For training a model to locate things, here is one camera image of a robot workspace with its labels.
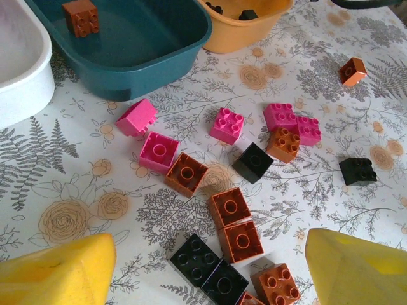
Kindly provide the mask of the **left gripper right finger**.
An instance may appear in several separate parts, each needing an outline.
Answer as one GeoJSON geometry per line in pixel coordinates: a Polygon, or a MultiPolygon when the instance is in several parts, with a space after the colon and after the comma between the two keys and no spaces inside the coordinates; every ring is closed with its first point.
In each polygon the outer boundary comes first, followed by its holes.
{"type": "Polygon", "coordinates": [[[328,229],[305,257],[320,305],[407,305],[407,252],[328,229]]]}

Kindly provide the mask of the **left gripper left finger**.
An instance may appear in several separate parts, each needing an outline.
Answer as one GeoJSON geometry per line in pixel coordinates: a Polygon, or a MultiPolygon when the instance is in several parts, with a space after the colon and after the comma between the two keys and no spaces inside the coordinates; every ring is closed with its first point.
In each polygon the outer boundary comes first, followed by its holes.
{"type": "Polygon", "coordinates": [[[0,305],[105,305],[115,263],[109,233],[0,262],[0,305]]]}

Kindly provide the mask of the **brown lego brick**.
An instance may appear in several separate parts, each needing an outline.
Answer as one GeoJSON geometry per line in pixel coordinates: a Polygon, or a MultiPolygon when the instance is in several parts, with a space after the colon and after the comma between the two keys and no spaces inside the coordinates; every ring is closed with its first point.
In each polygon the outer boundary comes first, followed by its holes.
{"type": "Polygon", "coordinates": [[[99,32],[99,15],[90,0],[74,0],[62,4],[67,28],[76,37],[99,32]]]}
{"type": "Polygon", "coordinates": [[[299,147],[300,136],[280,127],[270,135],[266,152],[284,163],[290,163],[296,158],[299,147]]]}
{"type": "Polygon", "coordinates": [[[367,74],[364,62],[355,57],[352,57],[339,70],[341,83],[349,87],[357,85],[367,74]]]}
{"type": "Polygon", "coordinates": [[[254,297],[248,292],[244,292],[243,296],[237,303],[237,305],[265,305],[263,302],[261,302],[259,299],[254,297]]]}
{"type": "Polygon", "coordinates": [[[252,220],[224,227],[218,231],[218,237],[224,259],[231,264],[264,254],[252,220]]]}
{"type": "Polygon", "coordinates": [[[212,195],[207,204],[216,229],[234,225],[251,217],[251,212],[239,187],[212,195]]]}
{"type": "Polygon", "coordinates": [[[205,165],[182,152],[167,172],[164,183],[191,198],[207,171],[205,165]]]}
{"type": "Polygon", "coordinates": [[[285,263],[258,271],[251,275],[251,280],[260,301],[266,305],[291,305],[301,298],[285,263]]]}

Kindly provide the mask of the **pink lego brick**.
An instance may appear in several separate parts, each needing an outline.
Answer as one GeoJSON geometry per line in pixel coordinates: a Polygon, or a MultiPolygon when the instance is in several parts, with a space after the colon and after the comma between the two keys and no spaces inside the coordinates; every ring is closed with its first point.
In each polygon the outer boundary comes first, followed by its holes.
{"type": "Polygon", "coordinates": [[[209,135],[229,145],[233,145],[242,133],[244,116],[227,108],[220,108],[209,135]]]}
{"type": "Polygon", "coordinates": [[[282,127],[292,130],[296,124],[296,115],[291,104],[271,103],[263,111],[269,132],[282,127]]]}
{"type": "Polygon", "coordinates": [[[156,121],[158,111],[146,98],[138,101],[116,121],[115,125],[126,136],[136,137],[148,130],[148,125],[156,121]]]}
{"type": "Polygon", "coordinates": [[[319,120],[298,116],[297,130],[300,136],[300,144],[304,146],[314,146],[321,141],[321,131],[319,129],[319,120]]]}
{"type": "Polygon", "coordinates": [[[179,141],[156,132],[150,132],[139,155],[139,164],[166,174],[172,166],[179,141]]]}

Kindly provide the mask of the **white plastic container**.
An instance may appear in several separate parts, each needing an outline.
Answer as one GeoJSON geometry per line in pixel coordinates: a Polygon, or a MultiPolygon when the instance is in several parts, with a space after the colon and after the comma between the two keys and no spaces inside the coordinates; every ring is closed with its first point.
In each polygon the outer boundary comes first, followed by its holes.
{"type": "Polygon", "coordinates": [[[0,0],[0,129],[44,109],[55,83],[50,36],[24,0],[0,0]]]}

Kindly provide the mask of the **teal plastic container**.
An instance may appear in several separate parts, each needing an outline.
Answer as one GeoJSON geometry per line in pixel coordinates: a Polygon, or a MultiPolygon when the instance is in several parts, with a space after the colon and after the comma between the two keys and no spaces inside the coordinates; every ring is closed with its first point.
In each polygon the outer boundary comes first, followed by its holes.
{"type": "Polygon", "coordinates": [[[212,33],[198,0],[91,0],[100,31],[76,37],[64,18],[68,1],[25,0],[83,86],[108,100],[132,100],[183,77],[212,33]]]}

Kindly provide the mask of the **orange plastic container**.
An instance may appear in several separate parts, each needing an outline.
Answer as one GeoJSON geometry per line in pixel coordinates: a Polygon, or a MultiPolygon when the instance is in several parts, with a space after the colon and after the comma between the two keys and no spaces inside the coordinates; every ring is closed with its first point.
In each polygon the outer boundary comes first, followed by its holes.
{"type": "Polygon", "coordinates": [[[197,0],[207,10],[212,21],[212,34],[203,46],[213,53],[225,54],[240,50],[265,38],[293,5],[293,0],[197,0]],[[222,7],[220,15],[206,1],[222,7]],[[253,9],[258,18],[241,21],[243,10],[253,9]]]}

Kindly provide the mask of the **floral tablecloth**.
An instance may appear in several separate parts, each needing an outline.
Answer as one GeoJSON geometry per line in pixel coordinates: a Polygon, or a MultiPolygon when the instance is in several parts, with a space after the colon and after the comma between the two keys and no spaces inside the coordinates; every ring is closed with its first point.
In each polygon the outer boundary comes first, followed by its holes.
{"type": "Polygon", "coordinates": [[[139,164],[144,139],[115,127],[127,103],[91,94],[58,53],[51,66],[52,101],[0,131],[0,262],[107,232],[117,261],[106,305],[212,305],[169,257],[193,233],[221,255],[206,202],[234,187],[265,251],[237,269],[249,277],[287,264],[296,305],[320,305],[305,259],[312,228],[407,250],[407,25],[390,9],[295,0],[265,39],[224,55],[200,50],[187,75],[150,93],[150,130],[208,168],[190,199],[139,164]],[[339,70],[352,57],[368,74],[349,87],[339,70]],[[267,153],[271,103],[318,119],[321,141],[300,144],[290,163],[268,154],[274,162],[251,184],[232,164],[252,142],[267,153]],[[245,118],[233,145],[209,135],[222,107],[245,118]],[[377,181],[346,186],[347,158],[371,160],[377,181]]]}

